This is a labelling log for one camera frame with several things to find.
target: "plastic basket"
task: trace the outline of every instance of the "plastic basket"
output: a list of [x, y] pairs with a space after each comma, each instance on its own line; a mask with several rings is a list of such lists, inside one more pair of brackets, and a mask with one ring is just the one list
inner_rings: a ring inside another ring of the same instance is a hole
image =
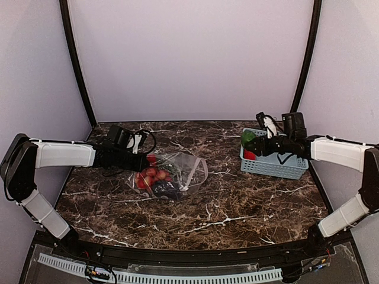
[[[257, 136], [266, 135], [267, 132], [263, 130], [244, 128], [243, 131], [252, 131]], [[284, 160], [290, 153], [281, 156]], [[259, 175], [276, 176], [284, 179], [299, 179], [303, 173], [308, 169], [308, 161], [297, 156], [290, 157], [285, 164], [280, 164], [277, 154], [269, 156], [255, 157], [255, 160], [247, 160], [243, 158], [243, 147], [241, 146], [240, 157], [241, 171], [248, 173], [256, 173]]]

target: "plastic bag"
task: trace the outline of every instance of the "plastic bag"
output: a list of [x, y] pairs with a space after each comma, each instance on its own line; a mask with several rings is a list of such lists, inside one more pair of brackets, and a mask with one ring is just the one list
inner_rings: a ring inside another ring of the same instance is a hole
[[208, 178], [205, 159], [184, 154], [150, 154], [150, 167], [140, 173], [131, 172], [129, 186], [147, 198], [182, 200], [198, 191]]

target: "brown marble tabletop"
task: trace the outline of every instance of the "brown marble tabletop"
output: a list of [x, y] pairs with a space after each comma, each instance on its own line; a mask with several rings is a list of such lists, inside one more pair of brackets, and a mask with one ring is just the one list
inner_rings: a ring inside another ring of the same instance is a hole
[[[113, 123], [94, 129], [98, 141]], [[327, 216], [308, 171], [300, 180], [240, 171], [240, 134], [255, 122], [125, 122], [122, 127], [153, 131], [155, 153], [183, 151], [207, 160], [209, 177], [181, 202], [146, 199], [125, 183], [127, 172], [76, 168], [57, 210], [95, 243], [144, 249], [232, 249], [306, 238], [307, 229]]]

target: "black metal bar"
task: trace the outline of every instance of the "black metal bar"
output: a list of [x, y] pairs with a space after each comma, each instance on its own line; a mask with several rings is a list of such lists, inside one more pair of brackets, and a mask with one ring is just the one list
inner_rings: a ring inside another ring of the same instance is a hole
[[328, 214], [333, 213], [334, 210], [333, 210], [332, 204], [330, 203], [330, 200], [326, 195], [325, 188], [322, 185], [321, 180], [319, 176], [317, 175], [316, 170], [314, 169], [311, 162], [309, 163], [309, 172], [310, 172], [310, 175], [312, 176], [314, 184], [317, 186], [317, 189], [320, 192], [320, 195], [322, 197], [322, 200], [324, 201]]
[[79, 92], [83, 100], [84, 108], [87, 113], [89, 122], [92, 127], [97, 125], [94, 110], [92, 109], [91, 102], [89, 101], [89, 96], [87, 89], [85, 87], [84, 78], [82, 74], [82, 69], [79, 64], [78, 53], [76, 51], [75, 41], [73, 38], [70, 13], [67, 0], [59, 0], [60, 4], [60, 13], [62, 15], [63, 28], [65, 29], [67, 46], [69, 48], [69, 53], [71, 57], [71, 63], [73, 71], [75, 73], [76, 83], [78, 84]]
[[304, 87], [306, 85], [306, 81], [308, 77], [310, 62], [312, 60], [314, 44], [316, 42], [317, 29], [319, 27], [321, 4], [322, 4], [322, 0], [314, 0], [312, 19], [310, 22], [309, 36], [308, 36], [306, 52], [304, 55], [303, 66], [301, 67], [300, 77], [298, 79], [296, 92], [295, 92], [294, 99], [292, 101], [290, 112], [297, 112], [298, 106], [300, 105], [301, 96], [303, 95], [303, 92], [304, 92]]

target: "white panel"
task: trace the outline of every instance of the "white panel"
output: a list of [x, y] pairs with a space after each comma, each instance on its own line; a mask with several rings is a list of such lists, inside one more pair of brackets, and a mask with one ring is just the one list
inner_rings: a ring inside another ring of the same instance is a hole
[[[17, 133], [57, 140], [86, 138], [90, 126], [73, 74], [59, 1], [0, 1], [0, 160]], [[67, 168], [36, 172], [54, 203]], [[16, 284], [38, 225], [0, 183], [1, 283]]]
[[99, 121], [288, 112], [312, 0], [70, 1]]
[[[313, 61], [300, 110], [309, 134], [379, 143], [379, 2], [323, 1]], [[361, 187], [362, 174], [314, 163], [337, 208]], [[353, 229], [370, 283], [379, 279], [379, 216]]]

